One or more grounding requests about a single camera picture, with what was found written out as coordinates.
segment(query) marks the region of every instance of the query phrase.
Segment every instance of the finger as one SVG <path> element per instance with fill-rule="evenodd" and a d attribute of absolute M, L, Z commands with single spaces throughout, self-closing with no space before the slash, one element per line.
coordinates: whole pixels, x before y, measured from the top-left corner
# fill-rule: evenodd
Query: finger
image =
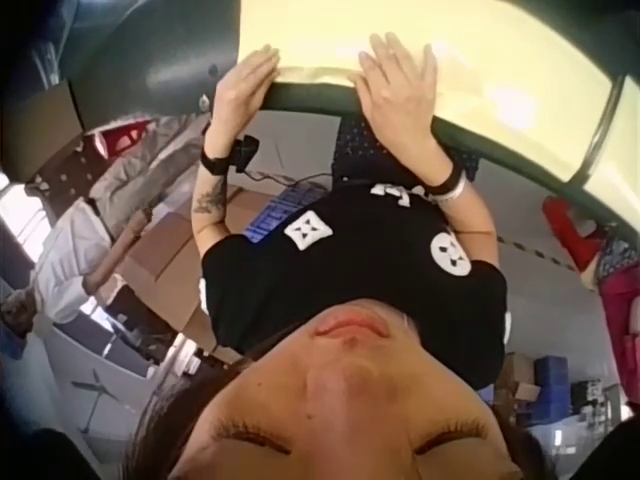
<path fill-rule="evenodd" d="M 262 85 L 260 85 L 256 90 L 255 96 L 260 100 L 261 105 L 264 97 L 267 95 L 267 91 L 269 90 L 269 88 L 271 88 L 271 85 L 273 85 L 273 81 L 278 78 L 278 75 L 280 75 L 280 72 L 278 70 L 274 70 L 273 72 L 271 72 L 271 75 L 267 77 L 264 82 L 262 82 Z"/>
<path fill-rule="evenodd" d="M 241 80 L 240 90 L 246 94 L 251 94 L 262 88 L 265 82 L 268 82 L 268 88 L 268 85 L 271 85 L 271 77 L 277 72 L 279 62 L 280 56 L 276 51 L 276 56 L 271 57 L 269 61 L 260 65 Z"/>
<path fill-rule="evenodd" d="M 356 90 L 356 94 L 360 100 L 360 106 L 362 107 L 362 113 L 364 113 L 365 117 L 369 118 L 369 113 L 371 112 L 371 91 L 369 90 L 366 78 L 359 73 L 349 75 L 348 78 Z"/>
<path fill-rule="evenodd" d="M 380 38 L 379 35 L 371 35 L 371 48 L 376 54 L 376 60 L 380 64 L 380 69 L 390 84 L 398 84 L 399 82 L 405 83 L 406 78 L 398 59 L 393 53 L 393 50 Z"/>
<path fill-rule="evenodd" d="M 389 82 L 387 82 L 387 78 L 382 73 L 380 65 L 375 58 L 367 52 L 360 52 L 358 60 L 371 91 L 389 89 Z"/>
<path fill-rule="evenodd" d="M 409 53 L 409 50 L 407 50 L 407 48 L 402 44 L 395 33 L 387 33 L 386 40 L 391 50 L 395 53 L 398 65 L 406 77 L 411 82 L 417 83 L 420 80 L 420 72 L 415 60 Z"/>
<path fill-rule="evenodd" d="M 278 49 L 271 47 L 271 45 L 265 45 L 260 50 L 255 50 L 247 55 L 238 65 L 235 66 L 232 73 L 236 75 L 237 79 L 241 79 L 260 68 L 266 62 L 269 62 L 273 57 L 279 54 Z"/>
<path fill-rule="evenodd" d="M 436 88 L 436 82 L 438 80 L 438 62 L 435 54 L 433 53 L 433 48 L 431 48 L 431 45 L 429 44 L 424 47 L 421 76 L 422 82 L 427 88 Z"/>

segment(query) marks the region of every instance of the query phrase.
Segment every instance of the wrist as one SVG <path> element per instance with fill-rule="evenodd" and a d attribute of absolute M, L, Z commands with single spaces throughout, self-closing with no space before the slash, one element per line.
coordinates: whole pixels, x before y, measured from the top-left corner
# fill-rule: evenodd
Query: wrist
<path fill-rule="evenodd" d="M 120 238 L 118 239 L 121 240 L 121 242 L 118 243 L 121 243 L 122 246 L 128 248 L 131 244 L 135 243 L 140 238 L 140 236 L 141 234 L 138 233 L 136 229 L 134 229 L 131 225 L 127 225 L 122 231 Z"/>
<path fill-rule="evenodd" d="M 208 158 L 226 158 L 231 153 L 236 136 L 216 129 L 213 124 L 204 136 L 204 153 Z"/>
<path fill-rule="evenodd" d="M 415 142 L 411 150 L 400 160 L 429 186 L 442 185 L 453 172 L 453 162 L 432 135 Z"/>

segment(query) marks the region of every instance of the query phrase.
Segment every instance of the black wristband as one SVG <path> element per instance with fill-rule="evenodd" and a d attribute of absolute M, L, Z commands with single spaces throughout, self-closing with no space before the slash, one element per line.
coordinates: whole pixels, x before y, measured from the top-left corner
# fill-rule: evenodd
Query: black wristband
<path fill-rule="evenodd" d="M 260 141 L 251 135 L 245 135 L 242 140 L 235 140 L 229 155 L 225 158 L 209 158 L 202 149 L 200 163 L 211 175 L 222 176 L 229 173 L 231 165 L 236 172 L 244 173 L 249 162 L 255 157 L 260 148 Z"/>
<path fill-rule="evenodd" d="M 458 184 L 460 183 L 460 179 L 462 178 L 464 169 L 458 162 L 452 163 L 453 170 L 451 170 L 451 175 L 449 175 L 449 178 L 447 178 L 443 183 L 436 186 L 425 185 L 424 190 L 428 195 L 446 195 L 447 193 L 451 193 L 458 186 Z"/>
<path fill-rule="evenodd" d="M 240 140 L 235 140 L 233 142 L 233 147 L 231 147 L 231 152 L 224 158 L 209 158 L 203 148 L 202 153 L 200 154 L 200 163 L 211 175 L 215 177 L 222 177 L 229 173 L 229 168 L 231 168 L 233 160 L 237 156 L 237 150 L 240 143 Z"/>

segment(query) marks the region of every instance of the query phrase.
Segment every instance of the floor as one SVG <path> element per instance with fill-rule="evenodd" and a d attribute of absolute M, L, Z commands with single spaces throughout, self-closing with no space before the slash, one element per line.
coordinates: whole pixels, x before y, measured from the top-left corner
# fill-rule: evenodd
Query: floor
<path fill-rule="evenodd" d="M 338 119 L 333 117 L 261 112 L 248 128 L 261 140 L 250 168 L 297 179 L 328 172 L 337 128 Z M 271 194 L 281 190 L 269 180 L 256 183 L 245 176 L 234 176 L 231 183 Z M 507 241 L 570 263 L 540 211 L 547 191 L 488 162 L 481 165 L 477 188 Z M 508 245 L 501 245 L 500 254 L 513 316 L 508 349 L 533 357 L 567 356 L 573 380 L 602 378 L 605 384 L 615 383 L 615 363 L 597 295 L 587 291 L 574 272 L 533 254 Z"/>

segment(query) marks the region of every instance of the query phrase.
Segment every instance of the black cable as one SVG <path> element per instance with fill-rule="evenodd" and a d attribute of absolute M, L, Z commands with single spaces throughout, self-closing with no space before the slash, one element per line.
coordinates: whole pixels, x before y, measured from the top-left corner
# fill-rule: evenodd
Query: black cable
<path fill-rule="evenodd" d="M 272 175 L 269 175 L 268 173 L 260 173 L 260 175 L 262 175 L 262 178 L 254 177 L 253 175 L 251 175 L 249 172 L 246 172 L 246 171 L 243 172 L 243 173 L 247 177 L 249 177 L 251 180 L 253 180 L 254 182 L 264 182 L 265 180 L 271 180 L 272 182 L 277 183 L 278 185 L 282 185 L 283 187 L 287 187 L 287 188 L 295 187 L 295 186 L 299 185 L 302 182 L 307 182 L 309 180 L 313 180 L 314 178 L 320 178 L 320 177 L 325 177 L 325 176 L 329 176 L 330 177 L 331 176 L 330 173 L 316 173 L 314 175 L 309 175 L 308 177 L 304 177 L 304 178 L 301 178 L 299 180 L 296 180 L 293 183 L 286 183 L 286 182 L 283 182 L 283 181 L 279 180 L 278 178 L 276 178 L 276 177 L 274 177 Z"/>

